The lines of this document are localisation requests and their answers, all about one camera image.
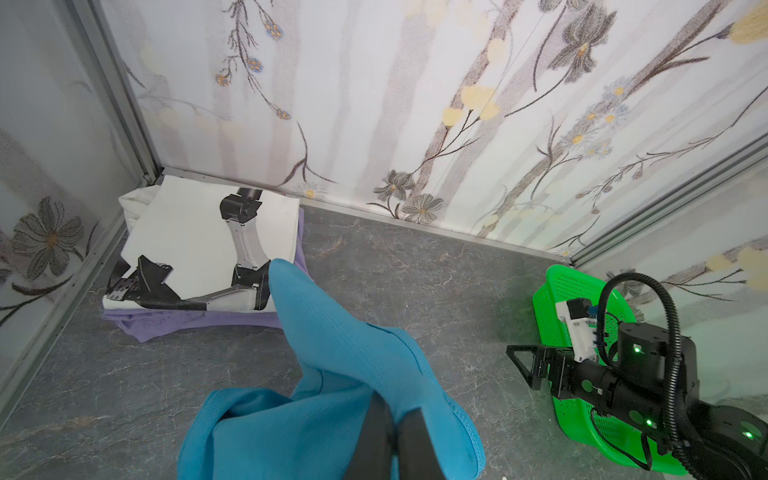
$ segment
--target black cable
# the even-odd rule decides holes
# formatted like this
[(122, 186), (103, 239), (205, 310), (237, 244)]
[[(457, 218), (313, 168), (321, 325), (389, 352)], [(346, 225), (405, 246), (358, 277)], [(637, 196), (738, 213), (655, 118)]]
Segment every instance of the black cable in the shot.
[(699, 472), (698, 468), (696, 468), (690, 460), (688, 451), (683, 444), (683, 438), (680, 436), (680, 431), (677, 429), (677, 415), (685, 413), (681, 412), (683, 407), (682, 405), (678, 405), (679, 402), (677, 401), (677, 381), (679, 379), (680, 364), (682, 363), (683, 358), (680, 349), (680, 322), (677, 319), (677, 309), (672, 301), (672, 297), (661, 283), (648, 275), (635, 272), (619, 273), (605, 283), (605, 287), (603, 287), (603, 291), (600, 293), (600, 302), (598, 304), (598, 324), (596, 332), (598, 353), (600, 353), (600, 358), (603, 362), (616, 371), (613, 359), (609, 358), (605, 351), (605, 313), (608, 306), (608, 299), (611, 297), (613, 289), (620, 283), (628, 280), (634, 280), (648, 285), (654, 292), (656, 292), (659, 296), (659, 300), (661, 300), (661, 304), (664, 306), (664, 312), (667, 314), (667, 331), (669, 332), (669, 338), (667, 340), (667, 357), (664, 362), (664, 401), (662, 408), (664, 428), (669, 436), (674, 457), (680, 461), (683, 467), (694, 478), (697, 480), (706, 480), (706, 477)]
[(605, 314), (606, 314), (606, 315), (610, 315), (610, 316), (614, 317), (614, 319), (616, 319), (616, 323), (624, 323), (624, 322), (622, 322), (621, 320), (619, 320), (619, 317), (615, 316), (615, 315), (614, 315), (613, 313), (611, 313), (611, 312), (606, 312)]
[(608, 349), (608, 358), (613, 360), (616, 358), (617, 353), (619, 353), (619, 342), (614, 342), (614, 344), (611, 345), (611, 348)]
[(654, 466), (654, 457), (650, 454), (650, 445), (648, 444), (648, 435), (643, 434), (640, 437), (641, 443), (643, 445), (643, 453), (645, 454), (645, 463), (643, 463), (640, 460), (636, 459), (634, 455), (632, 455), (631, 453), (625, 452), (624, 450), (618, 448), (613, 443), (609, 442), (608, 439), (606, 439), (603, 436), (603, 434), (600, 432), (600, 429), (598, 428), (598, 424), (594, 422), (595, 411), (597, 411), (597, 408), (592, 407), (592, 410), (589, 412), (589, 419), (592, 421), (592, 426), (594, 427), (594, 430), (598, 433), (598, 435), (603, 440), (603, 442), (606, 442), (607, 444), (609, 444), (613, 449), (615, 449), (616, 451), (618, 451), (619, 453), (623, 454), (625, 457), (630, 459), (638, 467), (650, 472), (650, 470)]

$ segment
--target green plastic basket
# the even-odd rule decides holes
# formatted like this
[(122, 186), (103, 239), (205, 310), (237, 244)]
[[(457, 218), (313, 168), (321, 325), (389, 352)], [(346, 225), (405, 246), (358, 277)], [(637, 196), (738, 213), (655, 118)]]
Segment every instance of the green plastic basket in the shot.
[[(588, 298), (593, 305), (600, 300), (600, 292), (605, 282), (598, 280), (586, 273), (573, 270), (565, 265), (553, 265), (547, 269), (547, 283), (545, 283), (533, 296), (533, 308), (536, 312), (536, 323), (541, 334), (541, 342), (546, 346), (572, 346), (568, 327), (559, 320), (554, 311), (556, 302), (562, 302), (574, 298)], [(634, 323), (636, 320), (627, 301), (616, 290), (611, 293), (607, 310), (624, 322)], [(616, 341), (617, 324), (606, 321), (605, 329), (609, 335), (608, 344)], [(592, 405), (581, 399), (554, 400), (554, 410), (558, 416), (558, 423), (563, 433), (571, 440), (598, 447), (603, 455), (619, 465), (635, 467), (630, 459), (609, 446), (594, 430), (589, 413)], [(614, 417), (595, 416), (595, 423), (600, 432), (611, 443), (623, 449), (635, 458), (644, 461), (645, 455), (641, 446), (640, 431), (634, 427), (615, 419)], [(655, 472), (669, 473), (672, 475), (685, 475), (685, 468), (671, 455), (658, 455), (656, 443), (649, 440), (651, 454), (654, 457), (653, 470)]]

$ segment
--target folded purple shirt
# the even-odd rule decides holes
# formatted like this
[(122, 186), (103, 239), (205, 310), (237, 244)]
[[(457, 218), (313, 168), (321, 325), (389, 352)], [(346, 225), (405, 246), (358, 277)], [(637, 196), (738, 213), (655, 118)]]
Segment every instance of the folded purple shirt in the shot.
[[(304, 235), (304, 209), (299, 209), (299, 229), (296, 233), (296, 256), (293, 264), (304, 273), (306, 262), (301, 240)], [(112, 309), (104, 310), (101, 318), (110, 320), (128, 335), (139, 342), (146, 342), (156, 336), (167, 335), (181, 329), (193, 329), (202, 326), (252, 325), (282, 328), (276, 312), (213, 312), (201, 310), (155, 310), (155, 309)]]

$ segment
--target printed robot arm graphic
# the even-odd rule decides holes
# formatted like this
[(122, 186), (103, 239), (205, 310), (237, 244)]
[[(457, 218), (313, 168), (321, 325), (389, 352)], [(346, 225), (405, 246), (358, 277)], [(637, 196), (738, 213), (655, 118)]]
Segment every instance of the printed robot arm graphic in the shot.
[(221, 201), (221, 218), (227, 222), (237, 252), (232, 286), (190, 301), (205, 302), (207, 310), (264, 310), (270, 299), (270, 259), (261, 247), (256, 230), (257, 212), (262, 204), (260, 197), (261, 190), (240, 188), (237, 194), (228, 195)]
[(232, 284), (224, 290), (182, 300), (165, 279), (173, 270), (169, 265), (139, 257), (137, 269), (128, 277), (128, 264), (121, 259), (113, 270), (107, 288), (110, 300), (133, 300), (144, 308), (174, 310), (216, 310), (246, 312), (264, 310), (270, 299), (270, 259), (261, 247), (256, 217), (262, 202), (261, 190), (240, 188), (219, 205), (221, 218), (227, 222), (237, 252)]

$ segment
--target gray flower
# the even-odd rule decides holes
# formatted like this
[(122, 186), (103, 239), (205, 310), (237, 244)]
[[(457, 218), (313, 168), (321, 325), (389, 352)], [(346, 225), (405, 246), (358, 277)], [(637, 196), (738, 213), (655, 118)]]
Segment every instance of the gray flower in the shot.
[(429, 225), (437, 219), (433, 212), (442, 208), (442, 198), (434, 198), (430, 194), (421, 194), (410, 205), (402, 208), (404, 214), (408, 214), (406, 220), (422, 225)]
[(604, 7), (590, 5), (563, 31), (565, 48), (552, 60), (549, 68), (568, 67), (565, 83), (574, 82), (582, 74), (592, 71), (595, 66), (591, 57), (592, 47), (605, 43), (615, 19), (616, 12), (608, 14)]
[(379, 200), (382, 202), (389, 200), (392, 195), (398, 200), (405, 200), (406, 190), (413, 190), (416, 187), (413, 175), (406, 172), (395, 172), (392, 170), (382, 180), (386, 185), (373, 189), (373, 193), (378, 194)]
[[(551, 12), (560, 5), (562, 0), (538, 0), (538, 9), (542, 12)], [(580, 10), (581, 7), (587, 4), (587, 0), (568, 0), (568, 7), (574, 10)]]
[[(621, 273), (634, 273), (634, 271), (634, 268), (622, 268), (620, 270)], [(609, 280), (616, 276), (613, 272), (607, 272), (606, 275)], [(622, 297), (627, 299), (631, 296), (640, 295), (644, 286), (645, 283), (638, 282), (637, 280), (629, 280), (627, 282), (619, 283), (616, 287), (616, 291), (618, 291)]]
[(12, 273), (13, 272), (7, 268), (0, 268), (0, 286), (5, 285), (5, 282), (8, 280), (8, 277), (11, 276)]
[(27, 278), (34, 280), (51, 266), (59, 276), (67, 269), (69, 253), (83, 237), (80, 217), (64, 223), (64, 205), (51, 204), (51, 198), (40, 200), (38, 214), (24, 215), (13, 229), (11, 247), (16, 253), (32, 257)]
[(645, 315), (640, 311), (640, 309), (637, 308), (636, 306), (632, 306), (632, 305), (630, 305), (630, 307), (632, 308), (632, 314), (634, 315), (634, 319), (638, 323), (644, 322), (645, 321)]

